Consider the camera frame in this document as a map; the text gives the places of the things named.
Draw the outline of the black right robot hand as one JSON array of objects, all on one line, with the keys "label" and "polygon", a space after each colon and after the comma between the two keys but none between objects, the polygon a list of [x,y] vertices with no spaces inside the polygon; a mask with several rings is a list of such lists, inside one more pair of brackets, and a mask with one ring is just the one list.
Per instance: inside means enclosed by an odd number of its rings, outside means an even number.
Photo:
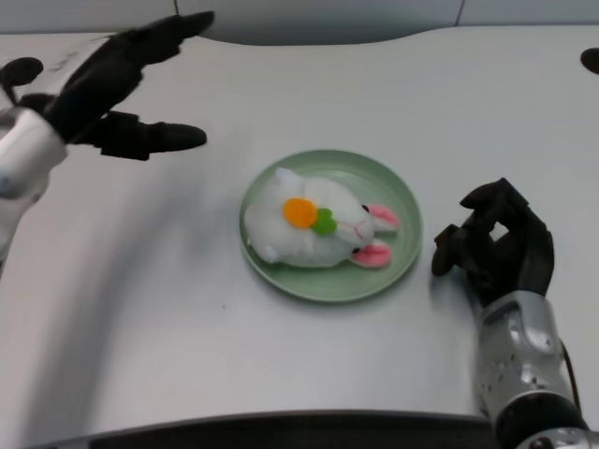
[{"label": "black right robot hand", "polygon": [[545,223],[505,178],[484,184],[460,204],[472,211],[435,239],[431,273],[461,268],[481,306],[516,291],[544,296],[554,269],[554,245]]}]

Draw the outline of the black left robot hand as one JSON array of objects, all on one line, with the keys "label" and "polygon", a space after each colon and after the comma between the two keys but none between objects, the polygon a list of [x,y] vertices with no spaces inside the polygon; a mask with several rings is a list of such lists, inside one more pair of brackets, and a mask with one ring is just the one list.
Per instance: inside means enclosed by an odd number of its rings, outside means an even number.
[{"label": "black left robot hand", "polygon": [[143,123],[116,106],[130,96],[148,65],[161,64],[200,36],[215,14],[173,15],[99,39],[81,59],[50,71],[34,57],[21,57],[1,69],[8,101],[39,114],[66,144],[91,145],[112,157],[146,161],[153,153],[203,146],[206,133],[182,123]]}]

